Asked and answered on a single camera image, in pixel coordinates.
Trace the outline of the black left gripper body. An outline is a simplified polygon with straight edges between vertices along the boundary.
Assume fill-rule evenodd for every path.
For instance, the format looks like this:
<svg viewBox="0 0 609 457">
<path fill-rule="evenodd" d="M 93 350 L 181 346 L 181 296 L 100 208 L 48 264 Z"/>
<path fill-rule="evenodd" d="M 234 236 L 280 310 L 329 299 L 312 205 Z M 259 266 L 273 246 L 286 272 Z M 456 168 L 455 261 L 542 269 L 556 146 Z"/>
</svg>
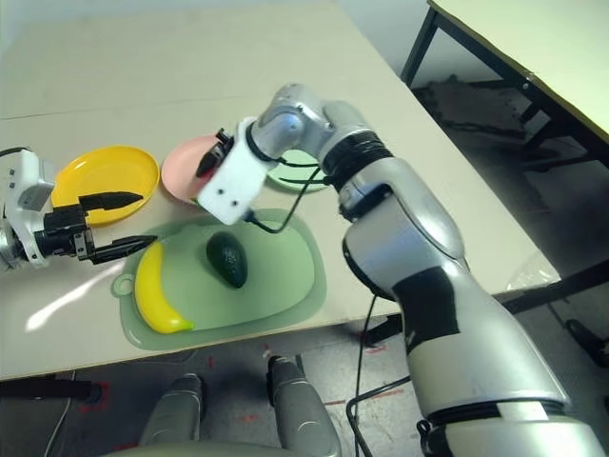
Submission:
<svg viewBox="0 0 609 457">
<path fill-rule="evenodd" d="M 70 256 L 87 260 L 94 254 L 94 242 L 86 217 L 79 204 L 55 208 L 43 218 L 43 228 L 34 239 L 44 258 Z"/>
</svg>

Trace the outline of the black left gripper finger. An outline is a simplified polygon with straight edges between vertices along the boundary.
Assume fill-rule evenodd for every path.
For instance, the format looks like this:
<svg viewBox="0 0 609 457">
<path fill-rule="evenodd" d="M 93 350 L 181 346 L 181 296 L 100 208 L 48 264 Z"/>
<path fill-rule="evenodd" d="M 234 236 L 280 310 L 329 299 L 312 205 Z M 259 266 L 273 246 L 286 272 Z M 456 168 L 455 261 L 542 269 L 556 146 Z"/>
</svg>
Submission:
<svg viewBox="0 0 609 457">
<path fill-rule="evenodd" d="M 94 248 L 88 257 L 93 265 L 129 257 L 131 254 L 147 248 L 153 244 L 158 237 L 156 235 L 137 235 L 114 240 L 109 245 Z"/>
<path fill-rule="evenodd" d="M 79 197 L 79 207 L 83 213 L 101 209 L 113 210 L 127 207 L 139 202 L 143 196 L 128 191 L 101 192 Z"/>
</svg>

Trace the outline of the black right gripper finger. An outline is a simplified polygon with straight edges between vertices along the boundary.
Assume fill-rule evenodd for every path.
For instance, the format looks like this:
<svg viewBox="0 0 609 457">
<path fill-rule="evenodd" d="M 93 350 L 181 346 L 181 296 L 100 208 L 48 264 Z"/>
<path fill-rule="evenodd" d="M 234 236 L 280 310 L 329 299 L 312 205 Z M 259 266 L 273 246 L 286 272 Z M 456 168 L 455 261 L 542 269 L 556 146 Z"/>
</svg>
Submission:
<svg viewBox="0 0 609 457">
<path fill-rule="evenodd" d="M 211 175 L 225 159 L 224 145 L 220 142 L 207 151 L 201 158 L 196 170 L 197 177 L 206 177 Z"/>
</svg>

